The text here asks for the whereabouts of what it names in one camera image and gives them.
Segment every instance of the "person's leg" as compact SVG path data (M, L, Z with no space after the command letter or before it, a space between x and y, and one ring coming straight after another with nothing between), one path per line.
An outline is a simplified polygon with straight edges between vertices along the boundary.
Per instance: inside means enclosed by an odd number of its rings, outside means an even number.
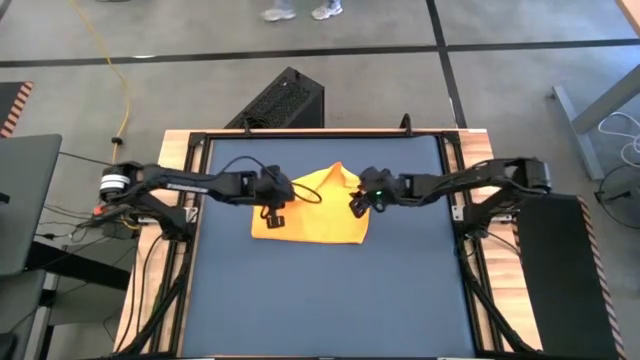
M342 3L340 0L327 0L322 6L313 10L311 16L316 20L325 20L342 13Z
M273 7L262 13L262 17L267 21L289 20L296 17L296 12L291 0L275 0Z

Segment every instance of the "shoe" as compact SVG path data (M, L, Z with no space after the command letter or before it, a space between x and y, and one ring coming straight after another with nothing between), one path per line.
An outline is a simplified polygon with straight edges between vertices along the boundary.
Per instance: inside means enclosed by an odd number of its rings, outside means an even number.
M262 13L262 18L266 21L273 22L279 20L291 20L296 17L296 13L293 10L284 10L273 8Z
M313 16L316 20L326 20L332 16L340 15L342 13L342 6L336 6L334 8L330 7L329 4L324 4L319 8L313 10L311 12L311 16Z

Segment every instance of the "black computer case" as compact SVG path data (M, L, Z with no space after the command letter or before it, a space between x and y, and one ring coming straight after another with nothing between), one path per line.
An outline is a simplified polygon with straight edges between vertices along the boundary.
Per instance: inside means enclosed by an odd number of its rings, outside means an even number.
M287 67L225 128L324 128L324 86Z

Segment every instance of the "white cable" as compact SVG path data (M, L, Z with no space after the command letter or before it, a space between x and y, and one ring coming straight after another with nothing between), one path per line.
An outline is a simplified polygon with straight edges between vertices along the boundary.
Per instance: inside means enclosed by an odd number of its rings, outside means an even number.
M598 124L598 131L603 133L603 134L607 134L607 135L614 135L614 136L622 136L622 137L626 137L626 138L630 138L633 139L630 143L626 144L625 146L622 147L622 149L620 149L620 158L622 159L622 161L624 161L627 165L629 166L633 166L635 168L640 168L640 165L634 163L633 161L630 161L629 159L627 159L627 157L624 155L625 150L628 147L633 146L633 150L635 150L636 154L640 155L640 133L638 135L629 135L629 134L624 134L624 133L619 133L619 132L615 132L615 131L607 131L607 130L602 130L602 125L610 118L614 117L614 116L622 116L628 120L630 120L631 122L633 122L634 124L636 124L638 126L638 129L640 130L640 122L638 122L638 120L632 118L631 116L625 114L625 113L621 113L621 112L614 112L611 115L607 116L604 120L602 120L600 122L600 124Z

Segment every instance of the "yellow cloth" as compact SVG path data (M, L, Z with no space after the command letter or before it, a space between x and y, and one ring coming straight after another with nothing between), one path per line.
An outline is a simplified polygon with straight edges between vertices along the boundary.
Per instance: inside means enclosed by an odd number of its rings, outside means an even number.
M253 208L251 236L257 239L316 242L324 244L362 244L369 226L369 211L357 219L349 208L352 192L358 190L360 180L342 166L331 167L305 175L293 181L307 186L322 196L320 204L312 204L296 197L278 215L284 216L285 225L269 229L260 218L261 206ZM299 186L296 194L309 201L318 201L317 196Z

